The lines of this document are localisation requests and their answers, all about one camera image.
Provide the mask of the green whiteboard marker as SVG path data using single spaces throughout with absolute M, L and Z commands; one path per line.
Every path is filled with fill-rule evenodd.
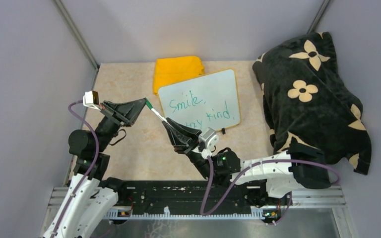
M 161 121 L 164 121 L 164 122 L 167 122 L 167 120 L 156 110 L 156 109 L 152 109 L 151 110 Z

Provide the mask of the yellow-framed whiteboard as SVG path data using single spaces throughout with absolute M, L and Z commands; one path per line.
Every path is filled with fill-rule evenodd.
M 157 94 L 164 117 L 193 129 L 221 131 L 242 120 L 233 69 L 163 86 Z

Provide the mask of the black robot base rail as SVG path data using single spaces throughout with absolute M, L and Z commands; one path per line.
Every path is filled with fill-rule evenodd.
M 103 216 L 115 224 L 127 220 L 233 220 L 278 221 L 291 204 L 290 194 L 270 198 L 266 182 L 235 185 L 211 214 L 201 215 L 207 187 L 202 180 L 127 180 L 109 178 L 101 187 L 116 188 L 119 199 Z

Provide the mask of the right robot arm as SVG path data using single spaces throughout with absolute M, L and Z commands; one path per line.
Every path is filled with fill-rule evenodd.
M 331 187 L 330 168 L 319 149 L 291 142 L 289 148 L 275 155 L 241 160 L 228 147 L 213 154 L 219 136 L 211 128 L 201 131 L 170 118 L 163 119 L 162 124 L 174 151 L 186 155 L 210 185 L 234 187 L 265 180 L 266 187 L 259 191 L 265 204 L 273 204 L 293 190 Z

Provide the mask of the green marker cap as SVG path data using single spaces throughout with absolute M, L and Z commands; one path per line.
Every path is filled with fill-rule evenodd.
M 152 110 L 152 109 L 153 109 L 153 106 L 152 106 L 152 104 L 150 103 L 150 101 L 149 101 L 147 98 L 145 98 L 145 101 L 146 101 L 146 105 L 147 105 L 147 107 L 148 107 L 150 110 Z

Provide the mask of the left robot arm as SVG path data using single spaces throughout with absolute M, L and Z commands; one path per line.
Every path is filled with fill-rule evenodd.
M 97 128 L 93 128 L 72 108 L 83 105 L 103 114 Z M 62 204 L 44 232 L 45 238 L 89 238 L 115 205 L 128 201 L 129 192 L 122 188 L 117 178 L 103 179 L 110 156 L 104 154 L 121 127 L 134 125 L 147 99 L 142 98 L 126 103 L 99 102 L 98 98 L 83 96 L 69 104 L 68 111 L 83 122 L 87 130 L 77 129 L 68 138 L 69 153 L 77 157 L 73 176 Z

